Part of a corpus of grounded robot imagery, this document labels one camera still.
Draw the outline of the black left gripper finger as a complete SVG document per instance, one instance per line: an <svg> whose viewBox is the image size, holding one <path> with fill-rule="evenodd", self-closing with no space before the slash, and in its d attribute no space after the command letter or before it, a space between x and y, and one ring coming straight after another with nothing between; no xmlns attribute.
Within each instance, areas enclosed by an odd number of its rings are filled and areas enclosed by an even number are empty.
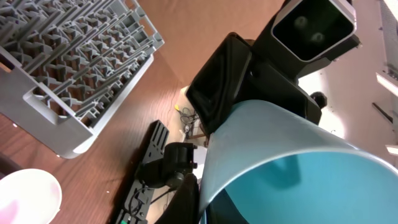
<svg viewBox="0 0 398 224"><path fill-rule="evenodd" d="M186 97L209 136L227 119L252 57L250 45L229 33L192 80Z"/></svg>

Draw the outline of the light blue cup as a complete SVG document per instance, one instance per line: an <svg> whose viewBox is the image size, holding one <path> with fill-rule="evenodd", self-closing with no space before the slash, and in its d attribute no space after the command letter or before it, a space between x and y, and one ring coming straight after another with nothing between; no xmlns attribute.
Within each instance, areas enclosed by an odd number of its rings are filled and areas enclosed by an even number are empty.
<svg viewBox="0 0 398 224"><path fill-rule="evenodd" d="M270 102L234 106L211 135L202 223L396 223L397 169Z"/></svg>

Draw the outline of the pink cup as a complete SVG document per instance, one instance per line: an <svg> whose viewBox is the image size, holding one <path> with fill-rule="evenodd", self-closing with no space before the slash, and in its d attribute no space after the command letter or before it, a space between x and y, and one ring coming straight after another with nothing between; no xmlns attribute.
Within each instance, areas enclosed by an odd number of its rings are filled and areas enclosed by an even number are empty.
<svg viewBox="0 0 398 224"><path fill-rule="evenodd" d="M22 169L1 179L1 223L49 224L61 204L62 188L47 171Z"/></svg>

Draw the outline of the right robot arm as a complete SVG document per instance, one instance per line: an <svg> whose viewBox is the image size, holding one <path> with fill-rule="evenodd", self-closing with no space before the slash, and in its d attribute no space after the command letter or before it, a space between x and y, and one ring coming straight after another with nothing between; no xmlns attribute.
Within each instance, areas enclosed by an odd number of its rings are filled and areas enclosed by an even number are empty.
<svg viewBox="0 0 398 224"><path fill-rule="evenodd" d="M157 223L198 223L198 183L193 170L197 146L172 142L165 146L163 158L140 166L136 177L146 186L158 189L168 186L175 194Z"/></svg>

